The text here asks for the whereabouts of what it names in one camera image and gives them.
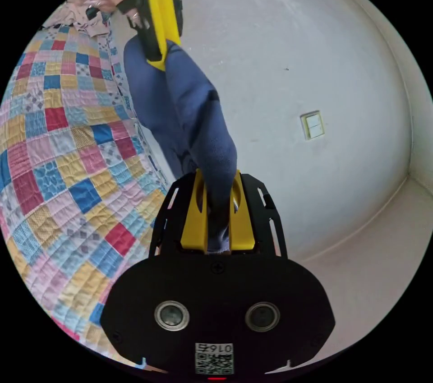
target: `light switch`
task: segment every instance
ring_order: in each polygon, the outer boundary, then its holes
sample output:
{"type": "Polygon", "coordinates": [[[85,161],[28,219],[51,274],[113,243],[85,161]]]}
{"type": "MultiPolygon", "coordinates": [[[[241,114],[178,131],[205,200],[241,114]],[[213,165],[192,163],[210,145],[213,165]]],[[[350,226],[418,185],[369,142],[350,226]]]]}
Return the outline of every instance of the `light switch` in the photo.
{"type": "Polygon", "coordinates": [[[322,118],[319,111],[310,112],[301,116],[307,139],[317,138],[325,133],[323,130],[322,118]]]}

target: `black strap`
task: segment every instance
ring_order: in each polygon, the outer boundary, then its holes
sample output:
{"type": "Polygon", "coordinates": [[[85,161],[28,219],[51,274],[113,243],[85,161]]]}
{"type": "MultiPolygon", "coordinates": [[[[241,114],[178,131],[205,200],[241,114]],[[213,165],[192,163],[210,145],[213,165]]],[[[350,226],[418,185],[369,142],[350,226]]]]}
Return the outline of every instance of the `black strap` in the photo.
{"type": "Polygon", "coordinates": [[[126,14],[130,10],[137,8],[137,0],[123,0],[116,7],[122,14],[126,14]]]}

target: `blue towel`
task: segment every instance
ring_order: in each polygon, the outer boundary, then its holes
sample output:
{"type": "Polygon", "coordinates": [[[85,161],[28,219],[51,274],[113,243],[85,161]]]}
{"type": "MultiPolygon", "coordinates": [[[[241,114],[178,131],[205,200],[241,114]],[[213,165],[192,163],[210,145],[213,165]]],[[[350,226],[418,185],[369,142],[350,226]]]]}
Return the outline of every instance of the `blue towel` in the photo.
{"type": "Polygon", "coordinates": [[[168,47],[162,72],[146,61],[137,36],[126,44],[124,67],[134,109],[176,179],[202,171],[210,206],[208,251],[225,251],[236,147],[215,87],[182,48],[170,42],[168,47]]]}

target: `bed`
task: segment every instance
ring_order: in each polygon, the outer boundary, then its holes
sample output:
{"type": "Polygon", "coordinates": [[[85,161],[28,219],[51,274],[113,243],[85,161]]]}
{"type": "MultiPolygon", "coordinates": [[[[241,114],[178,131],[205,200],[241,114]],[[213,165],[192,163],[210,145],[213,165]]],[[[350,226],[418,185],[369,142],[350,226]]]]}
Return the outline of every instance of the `bed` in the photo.
{"type": "Polygon", "coordinates": [[[168,183],[124,81],[111,30],[38,31],[0,108],[0,226],[52,320],[93,351],[138,367],[116,353],[99,317],[119,275],[147,257],[168,183]]]}

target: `qr code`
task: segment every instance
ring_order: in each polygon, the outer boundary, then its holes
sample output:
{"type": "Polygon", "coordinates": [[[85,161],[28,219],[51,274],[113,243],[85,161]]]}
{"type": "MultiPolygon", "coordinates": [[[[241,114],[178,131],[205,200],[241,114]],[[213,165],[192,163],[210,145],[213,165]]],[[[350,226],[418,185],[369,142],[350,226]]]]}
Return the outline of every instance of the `qr code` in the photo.
{"type": "Polygon", "coordinates": [[[234,374],[233,344],[195,345],[195,372],[197,374],[234,374]]]}

